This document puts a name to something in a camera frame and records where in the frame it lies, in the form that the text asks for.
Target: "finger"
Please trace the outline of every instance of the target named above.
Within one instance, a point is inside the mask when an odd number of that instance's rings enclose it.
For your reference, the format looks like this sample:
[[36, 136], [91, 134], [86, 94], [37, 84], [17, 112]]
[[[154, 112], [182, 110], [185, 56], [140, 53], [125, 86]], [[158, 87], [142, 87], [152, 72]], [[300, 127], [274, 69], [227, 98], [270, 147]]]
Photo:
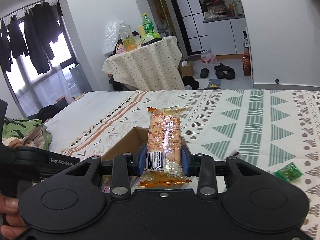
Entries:
[[23, 233], [24, 230], [27, 228], [25, 227], [11, 227], [11, 226], [2, 226], [1, 233], [5, 238], [9, 240], [16, 238], [20, 234]]
[[18, 199], [0, 194], [0, 213], [13, 214], [18, 212]]
[[20, 213], [6, 214], [5, 219], [7, 220], [10, 226], [15, 226], [15, 227], [25, 226], [22, 220], [22, 217], [20, 216]]

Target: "sliding door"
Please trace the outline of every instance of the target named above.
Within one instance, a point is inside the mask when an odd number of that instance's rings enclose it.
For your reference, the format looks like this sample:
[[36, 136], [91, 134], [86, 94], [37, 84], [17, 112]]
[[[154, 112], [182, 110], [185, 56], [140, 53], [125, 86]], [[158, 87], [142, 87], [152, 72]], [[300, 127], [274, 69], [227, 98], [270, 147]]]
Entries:
[[171, 0], [188, 55], [210, 49], [199, 0]]

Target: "blue gripper pad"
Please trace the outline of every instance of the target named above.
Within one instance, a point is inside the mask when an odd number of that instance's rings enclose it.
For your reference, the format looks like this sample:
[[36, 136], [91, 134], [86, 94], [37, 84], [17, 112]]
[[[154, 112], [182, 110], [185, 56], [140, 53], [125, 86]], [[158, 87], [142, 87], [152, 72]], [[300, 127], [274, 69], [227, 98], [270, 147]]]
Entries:
[[139, 166], [138, 166], [139, 176], [143, 174], [144, 168], [146, 167], [146, 158], [147, 158], [147, 145], [144, 147], [141, 155], [139, 156]]
[[183, 169], [184, 175], [189, 176], [188, 157], [182, 147], [181, 147], [181, 163], [182, 163], [182, 169]]

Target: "cardboard box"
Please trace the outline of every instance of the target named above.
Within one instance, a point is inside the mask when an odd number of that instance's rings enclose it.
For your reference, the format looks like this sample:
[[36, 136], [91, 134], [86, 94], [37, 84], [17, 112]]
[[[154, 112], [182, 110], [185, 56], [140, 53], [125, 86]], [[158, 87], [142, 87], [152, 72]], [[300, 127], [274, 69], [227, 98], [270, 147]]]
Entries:
[[183, 66], [182, 64], [183, 62], [180, 62], [179, 64], [179, 69], [180, 69], [180, 73], [182, 75], [182, 77], [185, 77], [185, 76], [192, 76], [193, 77], [193, 74], [194, 74], [194, 71], [193, 71], [193, 63], [192, 61], [188, 61], [186, 66]]
[[[133, 127], [125, 136], [121, 138], [110, 150], [102, 157], [103, 161], [113, 160], [113, 158], [122, 153], [136, 153], [141, 144], [148, 142], [149, 129], [139, 126]], [[181, 144], [187, 145], [184, 138], [181, 138]]]

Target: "green wrapper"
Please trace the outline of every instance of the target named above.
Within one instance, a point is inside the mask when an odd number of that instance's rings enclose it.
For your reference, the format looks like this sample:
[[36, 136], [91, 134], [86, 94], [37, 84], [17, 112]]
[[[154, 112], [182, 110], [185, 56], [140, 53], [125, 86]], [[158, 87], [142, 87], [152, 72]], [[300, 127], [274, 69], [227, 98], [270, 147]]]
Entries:
[[274, 175], [280, 179], [283, 179], [287, 182], [291, 182], [294, 179], [300, 178], [303, 173], [294, 165], [294, 163], [289, 163], [284, 166], [279, 171], [276, 171]]

